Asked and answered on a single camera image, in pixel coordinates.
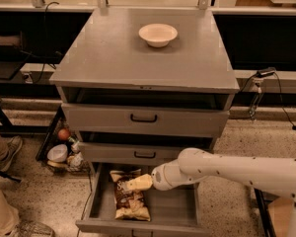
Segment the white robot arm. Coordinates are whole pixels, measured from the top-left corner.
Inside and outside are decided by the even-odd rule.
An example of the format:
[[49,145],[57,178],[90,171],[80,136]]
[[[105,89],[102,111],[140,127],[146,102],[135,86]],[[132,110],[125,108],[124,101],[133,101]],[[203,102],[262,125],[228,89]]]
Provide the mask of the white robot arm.
[[293,200],[287,237],[296,237],[296,158],[243,157],[186,148],[178,158],[125,182],[128,191],[168,191],[215,176]]

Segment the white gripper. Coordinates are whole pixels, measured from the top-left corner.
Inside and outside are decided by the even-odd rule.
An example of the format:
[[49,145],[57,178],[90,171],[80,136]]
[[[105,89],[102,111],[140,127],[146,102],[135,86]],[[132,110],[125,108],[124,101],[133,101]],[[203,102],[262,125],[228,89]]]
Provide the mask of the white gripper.
[[159,191],[168,191],[180,186],[199,183],[206,175],[206,164],[202,161],[177,159],[162,164],[149,174],[141,175],[125,186],[130,191],[147,191],[152,185]]

